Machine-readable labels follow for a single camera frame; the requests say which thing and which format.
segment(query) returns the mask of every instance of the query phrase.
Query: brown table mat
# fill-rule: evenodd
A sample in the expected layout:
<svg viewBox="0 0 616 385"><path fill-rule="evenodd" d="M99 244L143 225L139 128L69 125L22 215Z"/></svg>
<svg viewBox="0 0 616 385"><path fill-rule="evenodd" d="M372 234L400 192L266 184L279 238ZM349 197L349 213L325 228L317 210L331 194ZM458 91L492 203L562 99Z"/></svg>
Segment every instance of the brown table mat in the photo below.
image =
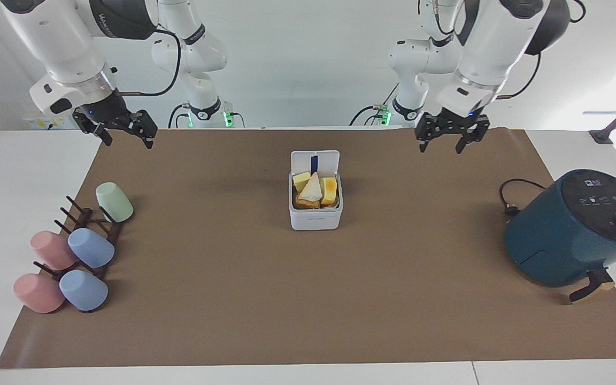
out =
<svg viewBox="0 0 616 385"><path fill-rule="evenodd" d="M107 303L23 309L0 368L616 358L616 290L563 305L574 287L527 280L504 251L498 186L552 182L526 134L492 129L460 156L456 141L162 130L147 151L115 135L78 195L96 208L112 181L134 203ZM289 224L289 154L312 149L341 152L335 231Z"/></svg>

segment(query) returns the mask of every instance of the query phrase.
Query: box lid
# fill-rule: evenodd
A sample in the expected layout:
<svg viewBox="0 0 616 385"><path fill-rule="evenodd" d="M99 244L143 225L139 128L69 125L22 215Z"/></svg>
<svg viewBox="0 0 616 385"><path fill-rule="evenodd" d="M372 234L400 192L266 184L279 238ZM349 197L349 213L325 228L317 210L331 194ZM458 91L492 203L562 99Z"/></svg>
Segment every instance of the box lid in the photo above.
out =
<svg viewBox="0 0 616 385"><path fill-rule="evenodd" d="M316 161L317 170L313 170ZM339 151L294 151L291 153L292 174L312 171L318 171L318 173L337 173L339 171Z"/></svg>

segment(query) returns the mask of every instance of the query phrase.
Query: green cup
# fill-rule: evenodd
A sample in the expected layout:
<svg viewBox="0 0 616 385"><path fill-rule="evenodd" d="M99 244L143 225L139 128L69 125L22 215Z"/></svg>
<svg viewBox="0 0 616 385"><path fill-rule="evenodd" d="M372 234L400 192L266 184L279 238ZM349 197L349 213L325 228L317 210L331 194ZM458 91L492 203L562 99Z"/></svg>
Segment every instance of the green cup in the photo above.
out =
<svg viewBox="0 0 616 385"><path fill-rule="evenodd" d="M96 188L96 200L115 222L127 221L135 211L125 193L113 182L101 183Z"/></svg>

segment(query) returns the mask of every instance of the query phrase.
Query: black control panel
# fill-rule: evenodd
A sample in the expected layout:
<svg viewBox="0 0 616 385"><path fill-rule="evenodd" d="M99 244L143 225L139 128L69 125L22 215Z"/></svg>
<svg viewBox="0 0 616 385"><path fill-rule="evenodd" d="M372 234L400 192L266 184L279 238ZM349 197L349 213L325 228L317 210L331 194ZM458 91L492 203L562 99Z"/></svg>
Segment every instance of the black control panel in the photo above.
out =
<svg viewBox="0 0 616 385"><path fill-rule="evenodd" d="M616 178L593 170L577 170L563 180L567 208L589 229L616 241Z"/></svg>

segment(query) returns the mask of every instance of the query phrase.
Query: white plastic box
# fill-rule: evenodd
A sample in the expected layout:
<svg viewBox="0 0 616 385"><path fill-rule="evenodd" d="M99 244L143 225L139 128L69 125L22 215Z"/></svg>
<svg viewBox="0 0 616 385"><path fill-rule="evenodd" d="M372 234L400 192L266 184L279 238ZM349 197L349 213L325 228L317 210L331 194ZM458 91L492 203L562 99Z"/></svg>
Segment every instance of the white plastic box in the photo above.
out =
<svg viewBox="0 0 616 385"><path fill-rule="evenodd" d="M311 171L312 158L318 157L318 176L337 178L337 206L301 210L294 208L294 175ZM289 216L294 230L333 230L339 227L344 210L342 178L339 175L339 151L294 151L289 173Z"/></svg>

